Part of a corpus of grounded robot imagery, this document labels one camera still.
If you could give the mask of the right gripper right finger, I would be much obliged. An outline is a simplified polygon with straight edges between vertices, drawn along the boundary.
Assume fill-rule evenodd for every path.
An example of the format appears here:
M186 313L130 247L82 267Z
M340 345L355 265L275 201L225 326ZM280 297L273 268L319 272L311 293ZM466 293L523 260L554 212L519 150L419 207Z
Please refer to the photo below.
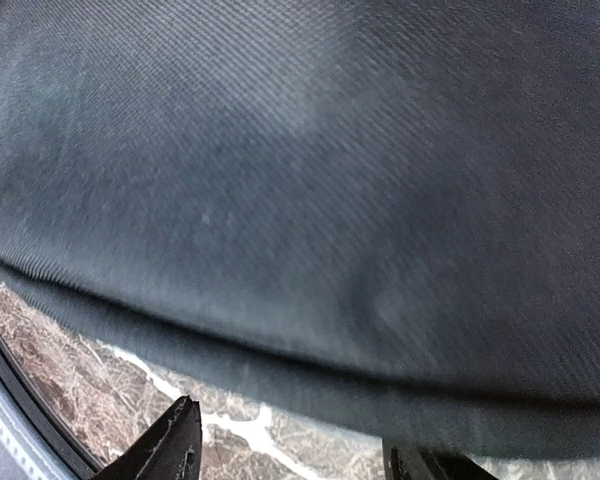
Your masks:
M465 455L407 448L392 439L382 440L387 480L497 480Z

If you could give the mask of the black student backpack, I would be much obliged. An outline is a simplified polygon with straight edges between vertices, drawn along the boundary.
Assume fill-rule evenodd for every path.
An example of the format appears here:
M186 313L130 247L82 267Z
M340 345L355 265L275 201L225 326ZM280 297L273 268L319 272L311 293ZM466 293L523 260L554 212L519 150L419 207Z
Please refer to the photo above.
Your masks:
M600 456L600 1L0 1L0 279L327 424Z

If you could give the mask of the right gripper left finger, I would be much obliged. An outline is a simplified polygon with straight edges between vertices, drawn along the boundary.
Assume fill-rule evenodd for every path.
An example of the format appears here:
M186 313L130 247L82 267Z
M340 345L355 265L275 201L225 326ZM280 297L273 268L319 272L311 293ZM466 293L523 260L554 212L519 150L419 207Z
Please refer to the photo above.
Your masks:
M93 480L198 480L202 458L200 406L178 398L118 459Z

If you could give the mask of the black front rail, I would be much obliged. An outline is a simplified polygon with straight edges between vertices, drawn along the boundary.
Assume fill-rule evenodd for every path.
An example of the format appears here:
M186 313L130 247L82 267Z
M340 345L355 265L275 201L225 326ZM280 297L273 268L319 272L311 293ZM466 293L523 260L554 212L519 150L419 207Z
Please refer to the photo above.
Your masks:
M89 479L101 464L70 434L0 336L0 415L48 476Z

